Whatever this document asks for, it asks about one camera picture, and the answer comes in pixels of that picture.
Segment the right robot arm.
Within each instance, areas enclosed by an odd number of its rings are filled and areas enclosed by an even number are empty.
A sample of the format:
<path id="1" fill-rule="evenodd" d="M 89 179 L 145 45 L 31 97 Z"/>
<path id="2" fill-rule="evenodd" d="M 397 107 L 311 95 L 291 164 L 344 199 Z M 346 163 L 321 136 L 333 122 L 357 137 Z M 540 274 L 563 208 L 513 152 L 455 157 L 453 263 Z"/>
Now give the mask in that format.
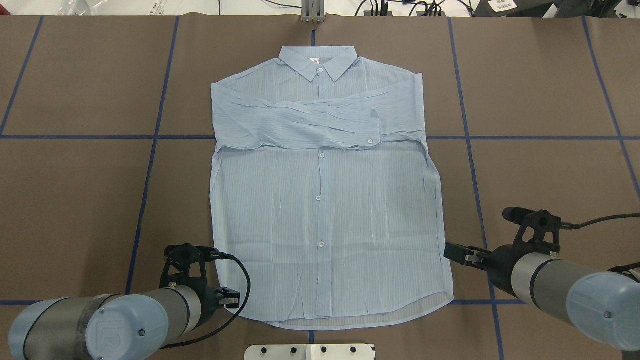
<path id="1" fill-rule="evenodd" d="M 444 256 L 487 273 L 496 289 L 622 353 L 640 350 L 640 285 L 624 273 L 598 271 L 549 252 L 503 245 L 495 251 L 447 243 Z"/>

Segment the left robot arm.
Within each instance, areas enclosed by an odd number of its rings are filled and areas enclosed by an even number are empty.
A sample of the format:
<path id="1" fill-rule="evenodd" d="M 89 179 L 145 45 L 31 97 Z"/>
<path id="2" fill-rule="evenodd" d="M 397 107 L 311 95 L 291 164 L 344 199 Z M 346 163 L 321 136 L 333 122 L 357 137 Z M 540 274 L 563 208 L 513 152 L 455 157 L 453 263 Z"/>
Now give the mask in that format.
<path id="1" fill-rule="evenodd" d="M 7 335 L 16 360 L 145 360 L 204 325 L 220 308 L 238 309 L 226 287 L 199 296 L 187 285 L 143 294 L 62 297 L 28 306 Z"/>

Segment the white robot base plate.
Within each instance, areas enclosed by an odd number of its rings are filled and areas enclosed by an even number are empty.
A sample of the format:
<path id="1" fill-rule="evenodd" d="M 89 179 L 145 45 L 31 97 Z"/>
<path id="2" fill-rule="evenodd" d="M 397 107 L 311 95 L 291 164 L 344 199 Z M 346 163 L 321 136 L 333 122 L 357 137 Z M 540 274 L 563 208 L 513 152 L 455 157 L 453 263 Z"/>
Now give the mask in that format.
<path id="1" fill-rule="evenodd" d="M 264 344 L 252 345 L 245 360 L 375 360 L 374 344 Z"/>

